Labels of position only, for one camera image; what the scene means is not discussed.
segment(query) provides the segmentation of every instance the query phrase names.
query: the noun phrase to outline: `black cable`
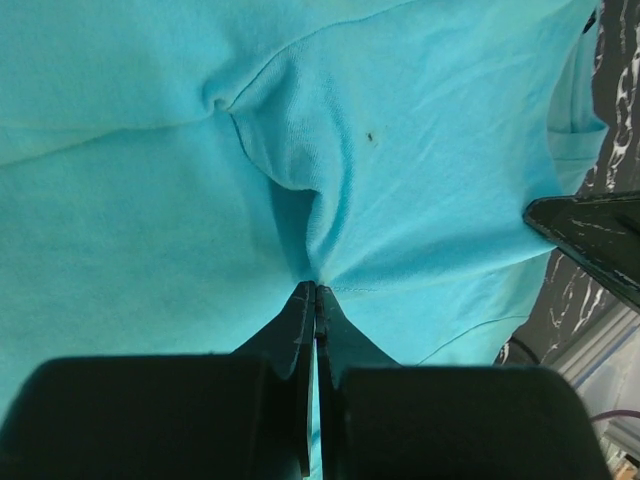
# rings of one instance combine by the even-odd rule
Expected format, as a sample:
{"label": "black cable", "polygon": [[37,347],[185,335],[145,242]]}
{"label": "black cable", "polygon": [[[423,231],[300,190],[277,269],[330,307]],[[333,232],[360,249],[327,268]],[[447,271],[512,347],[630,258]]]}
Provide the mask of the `black cable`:
{"label": "black cable", "polygon": [[540,363],[542,363],[540,362],[538,356],[533,352],[533,350],[531,350],[522,340],[518,340],[516,337],[511,337],[509,339],[509,343],[513,343],[514,345],[520,347],[520,350],[522,350],[525,355],[529,357],[529,360],[531,360],[535,365],[540,365]]}

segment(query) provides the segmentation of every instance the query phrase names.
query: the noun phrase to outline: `turquoise fabric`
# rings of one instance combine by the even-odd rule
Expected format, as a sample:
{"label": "turquoise fabric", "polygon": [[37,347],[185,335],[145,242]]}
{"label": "turquoise fabric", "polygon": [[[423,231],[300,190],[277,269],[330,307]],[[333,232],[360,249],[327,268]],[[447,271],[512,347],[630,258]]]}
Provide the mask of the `turquoise fabric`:
{"label": "turquoise fabric", "polygon": [[52,357],[230,351],[309,279],[402,363],[490,363],[552,248],[524,208],[606,133],[595,3],[4,2],[0,414]]}

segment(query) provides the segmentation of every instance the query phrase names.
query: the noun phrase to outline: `black marble surface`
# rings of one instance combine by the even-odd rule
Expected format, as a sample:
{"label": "black marble surface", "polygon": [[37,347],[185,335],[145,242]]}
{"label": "black marble surface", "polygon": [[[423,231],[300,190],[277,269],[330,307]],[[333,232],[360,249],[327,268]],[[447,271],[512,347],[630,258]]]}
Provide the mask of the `black marble surface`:
{"label": "black marble surface", "polygon": [[[581,194],[640,190],[640,0],[604,0],[598,26],[593,92],[596,113],[610,127],[598,164]],[[618,300],[556,251],[531,317],[499,355],[499,363],[551,364],[585,327]]]}

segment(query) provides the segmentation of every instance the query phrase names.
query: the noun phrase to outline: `cable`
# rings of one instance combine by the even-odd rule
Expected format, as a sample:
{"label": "cable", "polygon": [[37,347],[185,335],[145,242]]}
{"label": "cable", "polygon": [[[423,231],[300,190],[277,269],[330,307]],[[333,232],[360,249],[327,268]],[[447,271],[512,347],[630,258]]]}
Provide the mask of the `cable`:
{"label": "cable", "polygon": [[608,412],[602,412],[598,415],[594,415],[590,418],[592,422],[599,422],[600,420],[609,420],[617,417],[631,417],[640,419],[640,412],[637,410],[609,410]]}
{"label": "cable", "polygon": [[534,364],[540,365],[541,362],[538,356],[533,353],[533,350],[531,350],[522,340],[518,340],[516,337],[511,337],[509,339],[509,343],[513,343],[514,345],[520,347],[520,350],[522,350]]}

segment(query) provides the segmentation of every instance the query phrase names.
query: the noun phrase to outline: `cloth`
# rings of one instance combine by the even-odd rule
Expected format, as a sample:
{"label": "cloth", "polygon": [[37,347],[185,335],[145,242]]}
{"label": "cloth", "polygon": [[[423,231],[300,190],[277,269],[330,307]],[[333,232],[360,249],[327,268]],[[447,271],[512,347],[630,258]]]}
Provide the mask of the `cloth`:
{"label": "cloth", "polygon": [[525,207],[606,133],[595,3],[4,2],[0,415],[49,358],[231,351],[302,280],[401,363],[490,363]]}

